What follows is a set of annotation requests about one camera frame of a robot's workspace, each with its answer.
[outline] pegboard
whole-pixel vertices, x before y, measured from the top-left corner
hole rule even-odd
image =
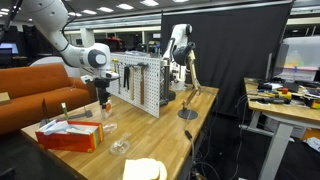
[[[133,56],[126,54],[111,53],[112,59],[117,59],[118,63],[111,63],[111,68],[116,69],[116,72],[120,74],[120,88],[119,80],[110,82],[110,86],[107,91],[114,96],[117,96],[128,103],[139,107],[140,109],[150,113],[151,115],[159,118],[160,108],[160,59],[151,58],[145,56]],[[141,82],[141,67],[134,66],[138,63],[144,63],[148,66],[144,68],[144,104],[140,102],[140,82]],[[124,87],[124,68],[125,66],[134,67],[134,99],[130,97],[129,90]]]

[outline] desk lamp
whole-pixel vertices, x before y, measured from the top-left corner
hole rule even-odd
[[[187,106],[190,104],[193,97],[197,94],[198,91],[200,91],[200,83],[197,80],[196,70],[194,67],[194,61],[196,59],[193,52],[194,48],[195,48],[195,43],[189,42],[187,46],[182,46],[173,52],[174,60],[181,66],[185,66],[189,64],[190,71],[191,71],[191,80],[192,80],[193,90],[189,95],[188,99],[182,102],[182,105],[183,105],[182,110],[178,112],[179,117],[187,120],[192,120],[198,117],[197,112],[191,109],[187,109]]]

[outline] orange tissue box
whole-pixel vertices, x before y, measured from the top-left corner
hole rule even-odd
[[[102,124],[98,122],[53,120],[35,133],[44,149],[93,152],[103,141]]]

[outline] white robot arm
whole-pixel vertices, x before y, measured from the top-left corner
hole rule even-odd
[[[170,72],[173,75],[174,82],[184,82],[186,66],[178,64],[174,57],[173,52],[180,47],[185,47],[188,43],[188,36],[192,32],[190,24],[178,24],[173,27],[171,38],[169,39],[167,49],[163,55],[163,60],[170,63]]]
[[[37,29],[63,56],[71,67],[92,67],[95,78],[117,78],[110,71],[110,49],[107,45],[95,43],[88,48],[72,46],[61,33],[67,23],[68,11],[61,0],[24,0],[22,10],[32,16]]]

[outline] black curtain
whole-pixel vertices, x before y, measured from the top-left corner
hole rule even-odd
[[[191,24],[189,41],[196,44],[198,80],[203,86],[220,89],[219,113],[235,116],[238,98],[245,94],[243,78],[265,77],[269,53],[282,40],[291,7],[287,2],[204,13],[163,13],[162,52],[174,25]]]

